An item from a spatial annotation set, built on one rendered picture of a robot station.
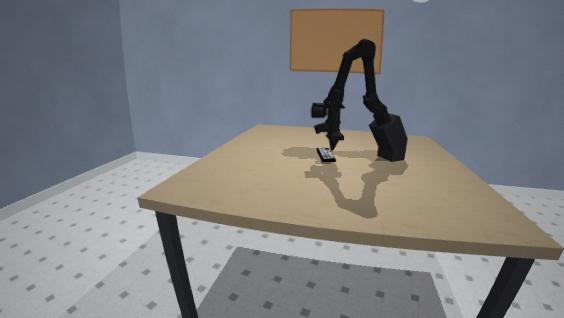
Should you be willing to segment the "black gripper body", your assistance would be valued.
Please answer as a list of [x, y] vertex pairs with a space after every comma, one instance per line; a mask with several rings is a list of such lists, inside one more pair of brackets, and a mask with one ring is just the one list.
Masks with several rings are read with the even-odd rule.
[[[328, 120], [328, 121], [327, 121]], [[340, 118], [339, 119], [330, 119], [327, 118], [327, 122], [329, 123], [329, 132], [331, 132], [329, 134], [329, 132], [327, 132], [327, 135], [329, 136], [329, 140], [331, 141], [343, 141], [344, 140], [344, 135], [340, 132]], [[337, 133], [341, 133], [341, 134], [337, 134]]]

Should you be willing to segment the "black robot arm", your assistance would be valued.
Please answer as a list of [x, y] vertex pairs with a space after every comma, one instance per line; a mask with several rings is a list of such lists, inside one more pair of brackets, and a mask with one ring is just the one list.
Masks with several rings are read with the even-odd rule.
[[[353, 52], [354, 50], [356, 50], [356, 52]], [[323, 103], [312, 104], [312, 108], [311, 108], [312, 118], [324, 118], [327, 115], [328, 115], [327, 118], [330, 119], [340, 118], [340, 109], [345, 109], [345, 107], [341, 103], [343, 102], [344, 87], [352, 62], [355, 59], [362, 58], [363, 66], [364, 66], [365, 84], [366, 84], [366, 94], [363, 95], [363, 104], [367, 107], [367, 109], [370, 112], [374, 113], [373, 117], [376, 121], [376, 124], [378, 124], [378, 126], [384, 125], [392, 121], [388, 114], [387, 107], [381, 101], [379, 101], [378, 95], [376, 93], [375, 72], [374, 72], [374, 62], [373, 62], [375, 57], [375, 50], [376, 50], [376, 46], [373, 41], [370, 41], [368, 39], [362, 39], [359, 41], [358, 44], [356, 44], [350, 50], [346, 51], [343, 54], [343, 59], [339, 68], [336, 81], [332, 86], [332, 88], [330, 89], [328, 93], [328, 97], [323, 101]], [[321, 126], [321, 124], [323, 126]], [[316, 134], [319, 134], [324, 131], [329, 132], [329, 123], [326, 122], [321, 124], [318, 124], [320, 126], [318, 125], [314, 126]], [[320, 132], [318, 132], [318, 130]]]

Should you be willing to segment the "black keyboard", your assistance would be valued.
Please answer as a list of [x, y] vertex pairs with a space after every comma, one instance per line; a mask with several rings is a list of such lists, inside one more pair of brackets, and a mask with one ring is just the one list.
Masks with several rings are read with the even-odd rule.
[[[326, 149], [326, 150], [325, 150]], [[335, 157], [331, 154], [329, 148], [318, 147], [317, 152], [322, 160], [322, 162], [336, 162]], [[327, 153], [328, 152], [328, 153]], [[329, 154], [329, 155], [328, 155]], [[326, 155], [326, 156], [325, 156]], [[327, 158], [326, 158], [327, 157]], [[331, 157], [331, 158], [330, 158]]]

